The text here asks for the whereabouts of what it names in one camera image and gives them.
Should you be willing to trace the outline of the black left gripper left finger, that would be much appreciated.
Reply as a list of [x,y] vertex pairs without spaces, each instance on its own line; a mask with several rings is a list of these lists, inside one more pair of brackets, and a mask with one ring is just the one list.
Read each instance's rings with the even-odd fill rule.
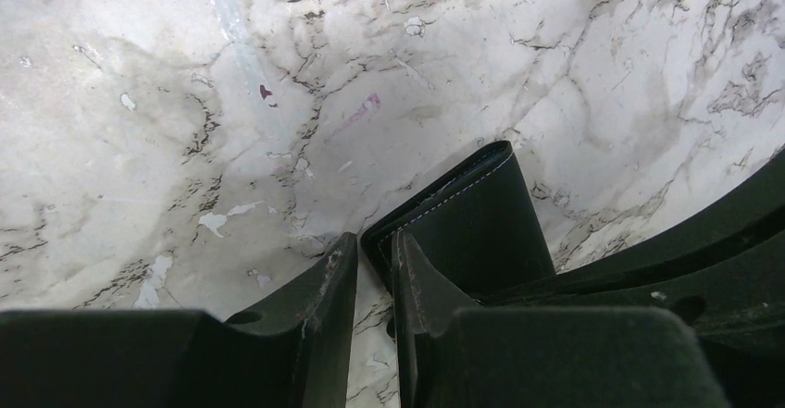
[[358,267],[342,234],[304,273],[219,321],[202,310],[1,314],[5,407],[342,407]]

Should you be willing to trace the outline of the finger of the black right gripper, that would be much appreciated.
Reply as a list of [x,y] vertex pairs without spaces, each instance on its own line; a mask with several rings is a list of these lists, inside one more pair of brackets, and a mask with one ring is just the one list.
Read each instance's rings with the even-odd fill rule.
[[679,278],[743,253],[784,230],[784,153],[749,179],[651,239],[566,273],[488,293],[486,304],[621,291]]
[[746,236],[645,264],[626,250],[490,295],[499,306],[636,306],[690,327],[735,407],[784,404],[784,235]]

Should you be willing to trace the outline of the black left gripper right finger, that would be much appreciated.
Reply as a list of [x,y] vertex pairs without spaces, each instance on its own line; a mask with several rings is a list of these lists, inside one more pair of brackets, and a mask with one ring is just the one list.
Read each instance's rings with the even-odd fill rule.
[[392,242],[404,407],[725,407],[692,331],[657,308],[485,307]]

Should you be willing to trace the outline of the black leather card holder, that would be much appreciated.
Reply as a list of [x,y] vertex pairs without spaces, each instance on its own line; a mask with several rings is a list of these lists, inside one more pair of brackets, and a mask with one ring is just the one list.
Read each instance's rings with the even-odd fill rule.
[[360,244],[387,289],[398,232],[412,235],[431,264],[469,295],[555,274],[509,141],[481,147],[365,231]]

